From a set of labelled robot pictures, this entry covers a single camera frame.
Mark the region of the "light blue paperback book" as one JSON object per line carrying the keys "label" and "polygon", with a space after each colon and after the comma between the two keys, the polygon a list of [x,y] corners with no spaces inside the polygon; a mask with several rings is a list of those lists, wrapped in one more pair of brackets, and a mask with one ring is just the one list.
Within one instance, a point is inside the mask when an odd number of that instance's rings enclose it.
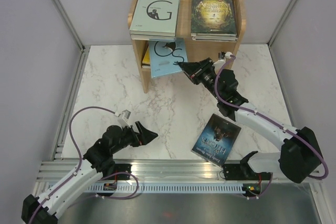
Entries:
{"label": "light blue paperback book", "polygon": [[179,62],[188,62],[185,41],[149,41],[151,78],[181,72]]}

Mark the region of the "purple Robinson Crusoe book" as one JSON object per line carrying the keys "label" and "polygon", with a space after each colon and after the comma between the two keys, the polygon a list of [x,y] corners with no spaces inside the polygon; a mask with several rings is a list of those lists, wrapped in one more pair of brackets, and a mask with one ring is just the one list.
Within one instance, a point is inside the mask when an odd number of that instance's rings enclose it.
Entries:
{"label": "purple Robinson Crusoe book", "polygon": [[236,36],[220,36],[220,35],[196,35],[192,36],[193,40],[209,40],[209,41],[237,41]]}

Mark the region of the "yellow paperback book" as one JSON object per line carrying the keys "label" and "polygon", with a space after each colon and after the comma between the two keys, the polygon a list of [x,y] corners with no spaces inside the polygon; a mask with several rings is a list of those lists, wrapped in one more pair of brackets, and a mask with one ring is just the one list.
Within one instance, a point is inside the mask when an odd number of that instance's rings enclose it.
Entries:
{"label": "yellow paperback book", "polygon": [[150,66],[150,51],[149,51],[149,47],[147,47],[146,52],[144,54],[144,57],[142,59],[142,65],[143,66]]}

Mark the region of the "black Moon and Sixpence book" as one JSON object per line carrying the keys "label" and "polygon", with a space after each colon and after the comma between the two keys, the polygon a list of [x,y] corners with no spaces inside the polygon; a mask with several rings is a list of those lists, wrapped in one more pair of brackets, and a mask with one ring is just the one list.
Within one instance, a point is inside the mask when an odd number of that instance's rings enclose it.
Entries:
{"label": "black Moon and Sixpence book", "polygon": [[142,67],[142,69],[151,69],[150,65],[142,65],[141,67]]}

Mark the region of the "blue 20000 Leagues book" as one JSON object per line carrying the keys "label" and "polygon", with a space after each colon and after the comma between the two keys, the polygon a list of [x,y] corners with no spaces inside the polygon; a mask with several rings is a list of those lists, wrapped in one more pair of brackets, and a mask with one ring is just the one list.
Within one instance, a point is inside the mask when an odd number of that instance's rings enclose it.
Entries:
{"label": "blue 20000 Leagues book", "polygon": [[131,37],[132,40],[176,41],[176,37],[171,37],[171,36],[131,34],[130,37]]}

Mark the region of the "green Alice Wonderland book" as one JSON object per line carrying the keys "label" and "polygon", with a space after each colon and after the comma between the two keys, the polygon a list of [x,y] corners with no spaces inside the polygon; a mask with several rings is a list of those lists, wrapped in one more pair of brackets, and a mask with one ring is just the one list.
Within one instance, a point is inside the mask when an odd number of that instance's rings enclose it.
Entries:
{"label": "green Alice Wonderland book", "polygon": [[234,0],[191,0],[191,35],[236,37]]}

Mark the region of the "pale green Gatsby book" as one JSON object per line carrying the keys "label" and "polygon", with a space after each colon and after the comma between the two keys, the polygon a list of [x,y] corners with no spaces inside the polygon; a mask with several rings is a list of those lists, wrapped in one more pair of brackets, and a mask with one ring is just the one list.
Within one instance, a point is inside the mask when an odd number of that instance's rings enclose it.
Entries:
{"label": "pale green Gatsby book", "polygon": [[176,36],[180,0],[138,0],[129,31],[136,35]]}

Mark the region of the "dark Wuthering Heights book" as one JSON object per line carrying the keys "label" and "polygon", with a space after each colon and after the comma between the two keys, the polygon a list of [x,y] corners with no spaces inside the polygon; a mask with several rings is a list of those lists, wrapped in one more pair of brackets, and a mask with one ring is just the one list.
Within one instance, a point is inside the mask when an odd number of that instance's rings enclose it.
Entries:
{"label": "dark Wuthering Heights book", "polygon": [[191,152],[222,167],[241,131],[241,127],[212,114]]}

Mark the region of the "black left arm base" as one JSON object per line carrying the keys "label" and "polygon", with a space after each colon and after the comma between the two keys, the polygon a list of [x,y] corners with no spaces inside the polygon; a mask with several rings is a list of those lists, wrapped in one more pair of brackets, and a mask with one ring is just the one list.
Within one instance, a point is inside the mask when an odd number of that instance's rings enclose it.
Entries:
{"label": "black left arm base", "polygon": [[108,177],[103,178],[103,180],[112,180],[117,182],[119,180],[129,180],[132,165],[129,163],[115,164],[114,170],[110,172]]}

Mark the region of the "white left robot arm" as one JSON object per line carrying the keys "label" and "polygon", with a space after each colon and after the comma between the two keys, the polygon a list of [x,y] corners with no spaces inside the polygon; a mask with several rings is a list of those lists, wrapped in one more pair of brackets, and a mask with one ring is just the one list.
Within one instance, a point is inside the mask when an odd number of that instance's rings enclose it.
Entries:
{"label": "white left robot arm", "polygon": [[129,146],[143,147],[157,137],[139,121],[135,126],[109,126],[66,175],[38,196],[30,194],[24,199],[22,221],[57,223],[65,210],[96,182],[134,178],[129,169],[118,167],[114,154]]}

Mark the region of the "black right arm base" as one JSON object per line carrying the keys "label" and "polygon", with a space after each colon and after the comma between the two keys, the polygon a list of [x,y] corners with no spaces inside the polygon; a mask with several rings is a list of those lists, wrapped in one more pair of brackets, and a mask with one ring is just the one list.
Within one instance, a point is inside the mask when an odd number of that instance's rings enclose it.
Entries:
{"label": "black right arm base", "polygon": [[258,182],[259,180],[267,181],[271,179],[271,173],[256,173],[247,164],[224,164],[223,172],[226,180]]}

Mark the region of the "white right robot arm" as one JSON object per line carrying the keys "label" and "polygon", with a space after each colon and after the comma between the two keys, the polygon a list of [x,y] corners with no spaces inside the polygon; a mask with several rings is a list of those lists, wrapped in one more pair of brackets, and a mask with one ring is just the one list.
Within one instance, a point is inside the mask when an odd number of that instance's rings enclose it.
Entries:
{"label": "white right robot arm", "polygon": [[259,111],[238,93],[235,74],[225,69],[225,64],[216,71],[216,63],[206,58],[199,62],[179,62],[178,66],[193,84],[202,84],[216,98],[224,117],[249,127],[278,149],[275,153],[254,151],[246,155],[239,167],[243,177],[282,173],[299,184],[307,177],[322,180],[328,176],[328,166],[314,131],[286,125]]}

